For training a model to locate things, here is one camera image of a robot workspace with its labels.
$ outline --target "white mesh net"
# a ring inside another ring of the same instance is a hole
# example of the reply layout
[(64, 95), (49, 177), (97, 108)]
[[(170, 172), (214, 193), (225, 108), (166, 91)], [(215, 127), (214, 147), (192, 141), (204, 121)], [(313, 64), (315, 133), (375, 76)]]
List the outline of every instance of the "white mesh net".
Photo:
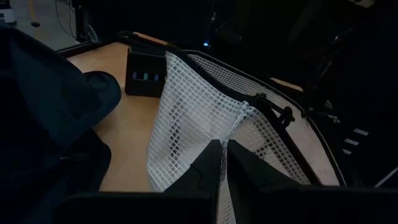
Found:
[[(147, 171), (156, 191), (164, 191), (181, 177), (212, 139), (219, 139), (224, 146), (229, 139), (234, 139), (290, 178), (301, 184), (310, 183), (262, 113), (245, 101), (236, 101), (219, 92), (174, 54), (167, 52), (166, 58), (167, 82), (147, 149)], [(275, 104), (281, 107), (290, 106), (294, 110), (296, 122), (290, 124), (289, 134), (305, 158), (309, 159), (316, 174), (328, 180), (326, 182), (334, 183), (332, 175), (327, 171), (330, 164), (318, 152), (323, 150), (322, 145), (315, 133), (311, 132), (309, 124), (298, 119), (296, 107), (257, 83), (250, 83), (250, 80), (243, 77), (245, 80), (242, 82), (239, 75), (212, 62), (194, 55), (192, 59), (234, 90), (250, 95), (265, 92)], [(228, 177), (226, 171), (223, 172), (224, 179), (220, 182), (218, 201), (218, 223), (235, 223)]]
[(265, 93), (267, 99), (277, 106), (281, 108), (285, 108), (286, 106), (291, 107), (295, 122), (291, 122), (286, 128), (286, 131), (310, 164), (314, 173), (320, 179), (320, 182), (324, 185), (339, 185), (335, 171), (326, 155), (322, 143), (308, 121), (301, 117), (301, 111), (296, 106), (287, 101), (283, 96), (267, 88), (266, 83), (260, 85), (257, 82), (228, 70), (226, 67), (229, 65), (222, 67), (195, 54), (191, 54), (189, 57), (196, 61), (196, 63), (205, 69), (213, 78), (235, 91), (251, 96), (258, 93)]

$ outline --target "dark fabric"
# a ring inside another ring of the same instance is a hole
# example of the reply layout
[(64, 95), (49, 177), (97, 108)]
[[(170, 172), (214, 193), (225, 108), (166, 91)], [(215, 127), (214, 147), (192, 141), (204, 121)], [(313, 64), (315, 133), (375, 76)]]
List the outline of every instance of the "dark fabric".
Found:
[[(0, 76), (15, 82), (32, 116), (59, 144), (70, 145), (119, 102), (121, 90), (112, 76), (87, 79), (27, 34), (5, 26), (0, 33)], [(96, 87), (107, 94), (98, 96)]]
[(91, 128), (121, 90), (16, 29), (0, 33), (0, 223), (49, 223), (65, 197), (100, 187), (111, 153)]

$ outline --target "black cable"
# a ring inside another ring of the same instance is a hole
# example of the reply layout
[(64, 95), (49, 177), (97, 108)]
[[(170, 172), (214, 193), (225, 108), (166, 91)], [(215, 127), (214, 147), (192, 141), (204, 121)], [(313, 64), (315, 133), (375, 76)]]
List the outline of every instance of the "black cable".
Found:
[(69, 15), (69, 30), (74, 38), (75, 36), (73, 35), (73, 31), (72, 31), (72, 17), (70, 16), (70, 4), (71, 4), (70, 0), (68, 0), (67, 3), (68, 3), (68, 15)]
[(55, 0), (55, 12), (57, 13), (57, 19), (58, 19), (58, 23), (60, 24), (61, 29), (62, 29), (66, 34), (68, 34), (69, 36), (75, 38), (75, 37), (73, 36), (73, 34), (69, 34), (69, 33), (63, 28), (63, 26), (62, 26), (62, 24), (61, 24), (60, 15), (58, 14), (58, 3), (57, 3), (57, 0)]

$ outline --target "black clip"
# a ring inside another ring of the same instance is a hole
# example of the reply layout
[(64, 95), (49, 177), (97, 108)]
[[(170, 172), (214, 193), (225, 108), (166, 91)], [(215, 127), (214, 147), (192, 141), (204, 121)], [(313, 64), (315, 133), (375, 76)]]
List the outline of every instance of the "black clip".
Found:
[(286, 106), (284, 109), (282, 109), (275, 103), (269, 101), (265, 93), (258, 93), (254, 96), (254, 98), (256, 101), (260, 101), (261, 103), (270, 106), (273, 110), (278, 112), (280, 114), (279, 121), (285, 128), (290, 124), (290, 122), (295, 121), (295, 118), (293, 117), (293, 110), (291, 109), (291, 107)]

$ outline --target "white label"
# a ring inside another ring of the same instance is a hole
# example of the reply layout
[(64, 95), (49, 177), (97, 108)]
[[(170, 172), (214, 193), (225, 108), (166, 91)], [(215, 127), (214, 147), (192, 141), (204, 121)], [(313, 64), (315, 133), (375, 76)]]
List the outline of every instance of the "white label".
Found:
[(344, 142), (350, 143), (354, 146), (357, 146), (359, 144), (359, 142), (351, 140), (351, 139), (345, 139)]
[(358, 134), (365, 135), (365, 136), (368, 136), (368, 134), (369, 134), (367, 131), (360, 130), (360, 129), (358, 129), (358, 128), (354, 129), (354, 132), (355, 132), (355, 133), (358, 133)]
[(351, 151), (349, 151), (349, 150), (347, 150), (347, 149), (343, 149), (343, 152), (344, 152), (345, 154), (347, 154), (347, 155), (350, 155), (350, 154), (351, 154)]

